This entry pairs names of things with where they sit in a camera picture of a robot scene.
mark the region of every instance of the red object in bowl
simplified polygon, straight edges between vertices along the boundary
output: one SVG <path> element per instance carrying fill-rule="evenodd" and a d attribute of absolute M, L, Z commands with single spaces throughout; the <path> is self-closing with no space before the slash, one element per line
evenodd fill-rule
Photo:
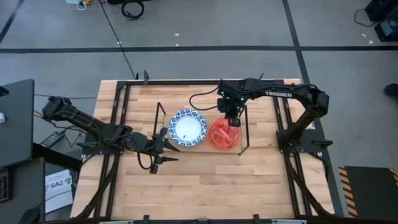
<path fill-rule="evenodd" d="M 239 141 L 239 128 L 228 125 L 226 119 L 217 119 L 209 130 L 210 142 L 224 151 L 232 149 Z"/>

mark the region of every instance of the wooden tabletop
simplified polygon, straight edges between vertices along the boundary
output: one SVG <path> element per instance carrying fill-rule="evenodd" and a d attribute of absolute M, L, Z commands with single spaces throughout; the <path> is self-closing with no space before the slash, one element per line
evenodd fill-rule
<path fill-rule="evenodd" d="M 285 83 L 300 83 L 299 79 L 285 79 Z M 109 122 L 117 80 L 101 82 L 94 117 Z M 134 85 L 130 90 L 126 125 L 133 131 L 152 135 L 157 102 L 167 114 L 190 108 L 188 99 L 195 93 L 214 89 L 215 85 Z M 121 94 L 116 124 L 119 123 L 124 94 Z M 216 105 L 217 94 L 199 96 L 193 104 L 199 108 Z M 289 99 L 293 121 L 303 113 L 302 105 Z M 159 166 L 157 175 L 142 170 L 135 152 L 126 151 L 119 163 L 118 178 L 112 212 L 113 220 L 171 219 L 249 219 L 253 214 L 261 218 L 293 218 L 289 186 L 283 155 L 278 150 L 272 98 L 249 100 L 248 121 L 250 148 L 241 156 L 206 152 L 165 152 L 165 156 L 179 161 Z M 219 114 L 217 109 L 201 111 Z M 282 114 L 284 126 L 287 126 Z M 158 129 L 163 125 L 158 122 Z M 144 165 L 149 164 L 142 156 Z M 321 161 L 301 154 L 307 187 L 326 210 L 333 206 Z M 98 188 L 103 156 L 97 155 L 81 169 L 72 208 L 78 215 Z M 299 188 L 300 211 L 304 213 Z M 101 214 L 105 214 L 108 192 L 104 193 Z"/>

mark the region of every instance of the gray floor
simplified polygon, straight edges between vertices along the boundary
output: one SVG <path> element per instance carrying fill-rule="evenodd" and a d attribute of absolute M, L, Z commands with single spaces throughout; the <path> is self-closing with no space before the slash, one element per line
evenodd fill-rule
<path fill-rule="evenodd" d="M 373 28 L 353 22 L 354 11 L 370 0 L 289 0 L 302 46 L 375 46 L 382 43 Z M 0 1 L 0 30 L 17 4 Z M 293 46 L 282 0 L 152 0 L 138 21 L 127 21 L 119 6 L 105 9 L 125 47 L 207 45 Z M 358 20 L 370 23 L 363 13 Z M 0 49 L 118 47 L 97 1 L 85 11 L 64 0 L 25 0 Z M 151 78 L 246 78 L 264 72 L 267 78 L 301 78 L 294 51 L 128 52 L 137 73 Z M 383 88 L 397 82 L 396 51 L 304 52 L 313 84 L 331 97 L 330 112 L 322 118 L 333 168 L 345 166 L 398 169 L 398 102 Z M 36 93 L 96 96 L 100 81 L 128 79 L 131 73 L 121 53 L 0 54 L 0 85 L 33 78 Z M 35 99 L 41 110 L 45 98 Z M 92 114 L 95 100 L 73 104 Z M 55 128 L 34 120 L 34 140 L 40 142 Z M 71 139 L 76 133 L 67 132 Z M 54 149 L 72 152 L 65 141 Z M 48 219 L 68 216 L 62 209 Z"/>

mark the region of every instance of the blue patterned bowl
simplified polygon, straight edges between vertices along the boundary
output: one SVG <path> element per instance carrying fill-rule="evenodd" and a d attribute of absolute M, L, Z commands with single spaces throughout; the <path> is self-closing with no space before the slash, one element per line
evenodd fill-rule
<path fill-rule="evenodd" d="M 181 146 L 194 146 L 198 144 L 204 140 L 206 132 L 206 121 L 203 115 L 196 110 L 180 110 L 170 120 L 170 137 Z"/>

